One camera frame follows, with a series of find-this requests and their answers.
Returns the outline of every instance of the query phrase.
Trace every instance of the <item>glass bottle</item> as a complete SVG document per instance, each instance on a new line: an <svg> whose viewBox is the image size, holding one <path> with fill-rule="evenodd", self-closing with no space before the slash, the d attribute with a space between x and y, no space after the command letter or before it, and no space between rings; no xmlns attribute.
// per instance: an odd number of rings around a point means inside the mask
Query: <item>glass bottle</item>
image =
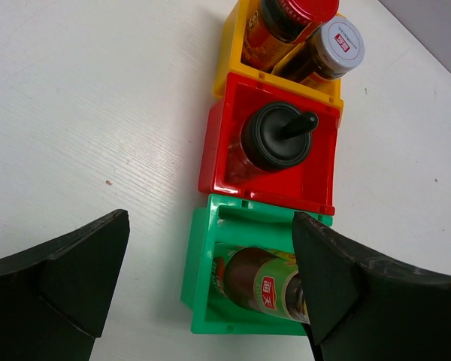
<svg viewBox="0 0 451 361"><path fill-rule="evenodd" d="M212 269L213 288L236 305L309 323L298 266L290 259L257 247L218 243Z"/></svg>
<svg viewBox="0 0 451 361"><path fill-rule="evenodd" d="M270 72L337 13L339 0L260 0L248 15L242 63Z"/></svg>
<svg viewBox="0 0 451 361"><path fill-rule="evenodd" d="M273 74L321 89L356 68L364 55L359 30L344 17L335 17Z"/></svg>
<svg viewBox="0 0 451 361"><path fill-rule="evenodd" d="M301 164L319 119L286 102L268 103L231 131L225 178L242 184Z"/></svg>

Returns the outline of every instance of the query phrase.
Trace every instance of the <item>red plastic bin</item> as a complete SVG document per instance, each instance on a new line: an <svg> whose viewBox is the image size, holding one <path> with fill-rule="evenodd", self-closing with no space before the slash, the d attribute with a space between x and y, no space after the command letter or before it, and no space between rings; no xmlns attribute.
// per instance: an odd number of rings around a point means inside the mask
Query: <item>red plastic bin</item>
<svg viewBox="0 0 451 361"><path fill-rule="evenodd" d="M226 181L231 128L245 122L270 102L289 102L301 111L313 111L319 126L306 160L296 167L254 178L242 184ZM274 86L229 73L225 94L209 112L198 190L250 199L318 214L334 215L332 178L340 111Z"/></svg>

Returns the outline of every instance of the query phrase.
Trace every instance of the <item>green plastic bin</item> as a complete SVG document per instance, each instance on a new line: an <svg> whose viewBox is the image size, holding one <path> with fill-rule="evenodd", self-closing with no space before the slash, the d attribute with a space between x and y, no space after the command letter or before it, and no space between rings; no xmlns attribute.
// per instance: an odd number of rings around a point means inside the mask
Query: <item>green plastic bin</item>
<svg viewBox="0 0 451 361"><path fill-rule="evenodd" d="M195 210L180 297L193 312L193 333L305 335L300 323L245 310L209 287L217 242L294 252L294 212L216 194L209 196L206 208ZM311 215L332 225L331 216Z"/></svg>

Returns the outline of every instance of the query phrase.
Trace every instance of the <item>red jar lid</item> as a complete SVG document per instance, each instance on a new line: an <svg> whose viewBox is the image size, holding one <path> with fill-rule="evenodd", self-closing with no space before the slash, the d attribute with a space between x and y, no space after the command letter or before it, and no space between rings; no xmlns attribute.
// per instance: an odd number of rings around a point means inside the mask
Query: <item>red jar lid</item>
<svg viewBox="0 0 451 361"><path fill-rule="evenodd" d="M339 0L279 0L292 19L303 25L327 23L339 9Z"/></svg>

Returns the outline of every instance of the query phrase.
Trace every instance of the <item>gray wall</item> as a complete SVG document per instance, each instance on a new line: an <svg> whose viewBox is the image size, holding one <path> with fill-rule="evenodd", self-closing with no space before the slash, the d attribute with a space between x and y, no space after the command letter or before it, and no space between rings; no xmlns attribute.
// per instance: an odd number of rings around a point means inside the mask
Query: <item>gray wall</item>
<svg viewBox="0 0 451 361"><path fill-rule="evenodd" d="M380 0L451 72L451 0Z"/></svg>

